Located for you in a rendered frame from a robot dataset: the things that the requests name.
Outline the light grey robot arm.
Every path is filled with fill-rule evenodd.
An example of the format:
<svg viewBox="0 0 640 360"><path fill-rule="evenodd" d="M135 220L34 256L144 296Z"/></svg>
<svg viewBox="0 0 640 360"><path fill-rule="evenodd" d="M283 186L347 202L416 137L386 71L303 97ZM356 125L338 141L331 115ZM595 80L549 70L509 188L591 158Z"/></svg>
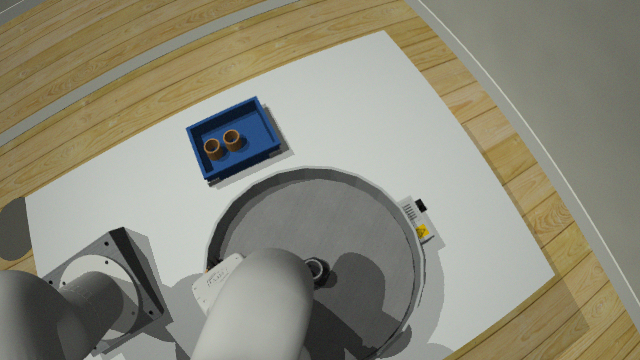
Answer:
<svg viewBox="0 0 640 360"><path fill-rule="evenodd" d="M313 274L299 256L251 253L212 297L190 360L311 360L303 344L313 298ZM1 270L0 360L83 360L101 339L128 332L138 312L133 279L107 256L74 260L57 290L31 273Z"/></svg>

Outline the grey metal bushing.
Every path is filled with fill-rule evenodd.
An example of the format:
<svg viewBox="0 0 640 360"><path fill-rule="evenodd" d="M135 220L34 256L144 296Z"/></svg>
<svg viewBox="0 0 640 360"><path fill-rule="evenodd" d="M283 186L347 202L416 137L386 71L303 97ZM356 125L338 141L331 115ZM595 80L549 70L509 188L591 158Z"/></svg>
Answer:
<svg viewBox="0 0 640 360"><path fill-rule="evenodd" d="M321 277L322 277L322 274L323 274L323 268L322 268L321 263L319 261L317 261L317 260L314 260L314 259L307 260L307 261L305 261L305 263L308 266L315 265L315 266L319 267L319 269L321 271L320 274L318 276L316 276L316 277L313 277L314 278L314 282L319 281L321 279Z"/></svg>

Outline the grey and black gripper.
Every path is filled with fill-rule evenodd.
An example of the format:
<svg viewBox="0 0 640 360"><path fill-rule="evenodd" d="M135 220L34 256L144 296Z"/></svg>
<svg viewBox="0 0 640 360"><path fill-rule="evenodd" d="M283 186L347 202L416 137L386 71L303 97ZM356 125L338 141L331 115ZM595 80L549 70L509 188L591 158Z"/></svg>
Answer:
<svg viewBox="0 0 640 360"><path fill-rule="evenodd" d="M193 295L206 317L209 315L209 305L212 297L219 288L223 287L231 272L246 257L241 253L235 253L225 260L220 259L218 261L214 255L212 257L214 263L211 259L207 261L209 264L208 272L195 281L192 286Z"/></svg>

